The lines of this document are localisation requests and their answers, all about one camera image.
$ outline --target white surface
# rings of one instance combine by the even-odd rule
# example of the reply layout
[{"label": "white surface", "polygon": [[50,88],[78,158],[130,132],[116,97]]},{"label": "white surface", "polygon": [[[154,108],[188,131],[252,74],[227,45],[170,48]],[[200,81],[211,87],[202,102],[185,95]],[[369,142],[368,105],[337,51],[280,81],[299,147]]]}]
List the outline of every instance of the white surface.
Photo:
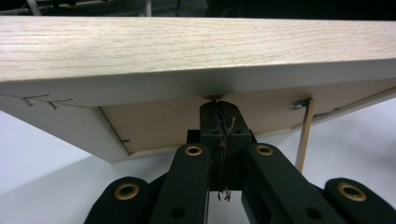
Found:
[{"label": "white surface", "polygon": [[[323,187],[334,177],[360,181],[396,207],[396,99],[314,126],[304,175]],[[263,141],[294,162],[300,133]],[[0,113],[0,223],[83,223],[108,184],[131,175],[147,181],[165,173],[173,154],[109,164]],[[209,223],[248,223],[233,192],[230,203],[211,194]]]}]

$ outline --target white edge banding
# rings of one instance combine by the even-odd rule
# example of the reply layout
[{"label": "white edge banding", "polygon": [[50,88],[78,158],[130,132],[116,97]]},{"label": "white edge banding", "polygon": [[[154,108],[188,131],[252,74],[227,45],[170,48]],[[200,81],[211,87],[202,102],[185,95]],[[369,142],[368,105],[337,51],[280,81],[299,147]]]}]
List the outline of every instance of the white edge banding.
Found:
[{"label": "white edge banding", "polygon": [[23,99],[0,95],[0,109],[102,160],[128,159],[128,154],[98,107],[65,105],[48,96]]}]

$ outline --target wooden board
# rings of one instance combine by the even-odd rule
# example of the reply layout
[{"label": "wooden board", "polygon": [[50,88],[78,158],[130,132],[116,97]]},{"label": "wooden board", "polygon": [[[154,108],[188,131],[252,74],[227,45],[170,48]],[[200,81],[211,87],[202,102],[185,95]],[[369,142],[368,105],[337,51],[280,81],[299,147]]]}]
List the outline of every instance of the wooden board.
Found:
[{"label": "wooden board", "polygon": [[[257,133],[297,127],[302,116],[284,109],[301,97],[347,113],[394,95],[389,21],[2,17],[0,40],[0,109],[107,161],[182,144],[208,95],[238,105]],[[191,117],[158,126],[175,110]]]}]

